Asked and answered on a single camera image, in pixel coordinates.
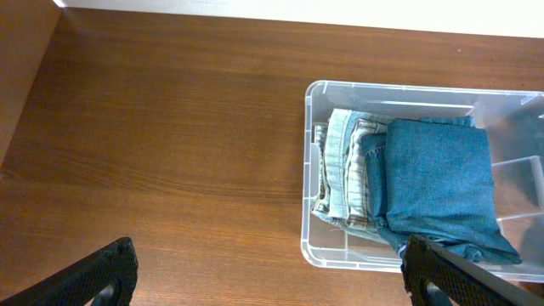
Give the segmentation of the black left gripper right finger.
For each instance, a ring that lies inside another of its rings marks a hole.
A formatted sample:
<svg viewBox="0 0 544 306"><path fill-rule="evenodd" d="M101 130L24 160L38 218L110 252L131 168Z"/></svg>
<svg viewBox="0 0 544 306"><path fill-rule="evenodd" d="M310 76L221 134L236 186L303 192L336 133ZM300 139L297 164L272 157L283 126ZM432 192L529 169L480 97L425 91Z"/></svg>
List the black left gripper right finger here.
<svg viewBox="0 0 544 306"><path fill-rule="evenodd" d="M543 299L481 269L437 243L413 235L401 264L405 290L416 306L543 305Z"/></svg>

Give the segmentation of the light blue jeans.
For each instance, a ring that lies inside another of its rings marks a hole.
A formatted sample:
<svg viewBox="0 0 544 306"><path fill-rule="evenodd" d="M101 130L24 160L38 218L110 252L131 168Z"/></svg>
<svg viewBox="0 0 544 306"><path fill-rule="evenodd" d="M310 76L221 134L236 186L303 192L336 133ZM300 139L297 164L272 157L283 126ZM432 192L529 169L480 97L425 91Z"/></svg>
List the light blue jeans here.
<svg viewBox="0 0 544 306"><path fill-rule="evenodd" d="M319 219L370 241L384 243L372 221L366 161L361 140L386 133L391 116L335 109L327 124L315 125L320 147L320 195L311 208Z"/></svg>

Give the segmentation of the clear plastic storage container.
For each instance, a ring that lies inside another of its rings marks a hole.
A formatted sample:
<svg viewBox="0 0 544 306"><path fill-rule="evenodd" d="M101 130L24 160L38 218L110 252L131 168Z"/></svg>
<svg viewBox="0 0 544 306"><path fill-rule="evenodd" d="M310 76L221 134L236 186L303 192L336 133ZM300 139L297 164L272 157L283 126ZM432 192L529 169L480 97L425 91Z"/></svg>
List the clear plastic storage container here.
<svg viewBox="0 0 544 306"><path fill-rule="evenodd" d="M471 116L487 131L495 183L496 219L519 252L519 265L488 265L507 281L543 281L543 93L320 80L305 94L301 250L312 265L398 273L401 260L385 244L359 238L310 211L319 186L315 126L335 109L403 119Z"/></svg>

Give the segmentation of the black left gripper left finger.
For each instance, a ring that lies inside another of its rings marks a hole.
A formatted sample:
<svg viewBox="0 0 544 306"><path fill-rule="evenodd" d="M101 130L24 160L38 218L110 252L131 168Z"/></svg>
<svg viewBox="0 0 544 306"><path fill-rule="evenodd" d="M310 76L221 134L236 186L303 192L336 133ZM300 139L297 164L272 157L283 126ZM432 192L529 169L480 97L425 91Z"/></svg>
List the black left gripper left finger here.
<svg viewBox="0 0 544 306"><path fill-rule="evenodd" d="M138 268L132 240L122 237L1 304L129 305Z"/></svg>

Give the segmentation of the dark blue jeans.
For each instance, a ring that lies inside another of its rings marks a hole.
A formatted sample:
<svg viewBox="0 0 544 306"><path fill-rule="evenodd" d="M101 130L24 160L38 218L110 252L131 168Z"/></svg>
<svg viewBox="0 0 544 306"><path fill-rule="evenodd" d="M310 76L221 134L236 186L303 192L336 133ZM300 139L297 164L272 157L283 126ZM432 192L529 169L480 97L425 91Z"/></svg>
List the dark blue jeans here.
<svg viewBox="0 0 544 306"><path fill-rule="evenodd" d="M397 119L361 149L372 222L400 257L421 235L473 263L521 264L496 221L489 141L472 117Z"/></svg>

